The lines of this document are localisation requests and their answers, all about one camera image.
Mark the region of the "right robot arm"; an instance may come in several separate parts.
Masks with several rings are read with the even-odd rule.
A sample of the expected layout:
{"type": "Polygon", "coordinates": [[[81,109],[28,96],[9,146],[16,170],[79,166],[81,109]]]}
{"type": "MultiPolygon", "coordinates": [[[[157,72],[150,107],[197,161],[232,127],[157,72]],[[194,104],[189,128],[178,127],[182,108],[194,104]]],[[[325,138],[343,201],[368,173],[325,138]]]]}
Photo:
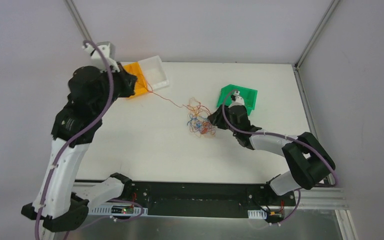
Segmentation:
{"type": "Polygon", "coordinates": [[[238,143],[250,150],[261,150],[284,157],[289,170],[264,185],[264,200],[276,205],[284,194],[298,189],[310,190],[331,174],[336,165],[310,132],[298,136],[269,133],[252,125],[242,105],[219,106],[208,117],[221,130],[230,130],[238,143]]]}

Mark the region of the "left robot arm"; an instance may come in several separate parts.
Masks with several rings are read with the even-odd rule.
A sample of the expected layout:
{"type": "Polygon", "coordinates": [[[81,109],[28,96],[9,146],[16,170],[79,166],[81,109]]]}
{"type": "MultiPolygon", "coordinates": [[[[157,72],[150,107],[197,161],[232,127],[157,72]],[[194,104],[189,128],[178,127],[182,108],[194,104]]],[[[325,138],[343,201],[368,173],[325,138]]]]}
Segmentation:
{"type": "Polygon", "coordinates": [[[137,77],[121,68],[103,71],[94,66],[78,68],[68,81],[67,104],[56,115],[51,130],[51,156],[36,199],[24,205],[21,214],[40,229],[69,232],[79,228],[90,210],[117,198],[127,202],[131,180],[113,173],[83,192],[73,192],[81,161],[101,127],[103,115],[118,98],[134,95],[137,77]]]}

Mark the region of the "green plastic bin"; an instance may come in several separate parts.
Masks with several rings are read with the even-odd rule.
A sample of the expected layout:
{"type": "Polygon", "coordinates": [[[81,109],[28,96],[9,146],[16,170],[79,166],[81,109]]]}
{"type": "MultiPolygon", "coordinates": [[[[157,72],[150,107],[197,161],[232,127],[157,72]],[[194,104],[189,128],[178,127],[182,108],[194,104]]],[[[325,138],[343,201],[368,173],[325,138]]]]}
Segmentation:
{"type": "Polygon", "coordinates": [[[258,91],[252,88],[242,87],[234,84],[229,84],[222,87],[216,103],[216,108],[218,108],[224,102],[225,97],[233,90],[238,91],[239,95],[243,98],[244,106],[247,110],[247,115],[250,116],[251,112],[255,109],[258,95],[258,91]]]}

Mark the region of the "orange plastic bin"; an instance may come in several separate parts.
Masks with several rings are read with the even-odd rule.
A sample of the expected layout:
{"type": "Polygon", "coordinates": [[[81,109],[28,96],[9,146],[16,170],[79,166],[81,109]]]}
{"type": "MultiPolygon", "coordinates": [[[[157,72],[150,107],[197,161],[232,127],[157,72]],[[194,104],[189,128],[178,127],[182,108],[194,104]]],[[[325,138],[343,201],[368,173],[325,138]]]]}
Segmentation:
{"type": "Polygon", "coordinates": [[[142,71],[142,68],[138,62],[123,65],[123,68],[131,75],[137,77],[137,81],[134,86],[134,95],[129,99],[133,99],[149,93],[149,85],[142,71]]]}

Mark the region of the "white plastic bin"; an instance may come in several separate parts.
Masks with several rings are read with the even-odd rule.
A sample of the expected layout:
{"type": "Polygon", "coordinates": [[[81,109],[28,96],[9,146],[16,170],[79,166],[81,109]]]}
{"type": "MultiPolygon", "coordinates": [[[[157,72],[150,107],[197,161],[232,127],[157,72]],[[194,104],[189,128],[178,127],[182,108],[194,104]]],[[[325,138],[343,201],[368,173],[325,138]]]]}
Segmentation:
{"type": "Polygon", "coordinates": [[[143,76],[152,90],[159,90],[170,85],[167,74],[163,68],[163,62],[159,55],[139,60],[143,76]]]}

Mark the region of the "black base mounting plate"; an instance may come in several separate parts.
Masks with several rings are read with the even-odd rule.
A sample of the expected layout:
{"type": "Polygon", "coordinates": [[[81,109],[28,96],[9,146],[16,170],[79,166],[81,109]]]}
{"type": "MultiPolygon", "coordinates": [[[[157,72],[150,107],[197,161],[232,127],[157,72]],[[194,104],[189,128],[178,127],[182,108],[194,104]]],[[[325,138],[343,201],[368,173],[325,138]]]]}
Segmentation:
{"type": "Polygon", "coordinates": [[[239,183],[133,181],[118,199],[140,204],[149,216],[165,217],[243,219],[249,210],[296,205],[291,191],[275,196],[264,184],[239,183]]]}

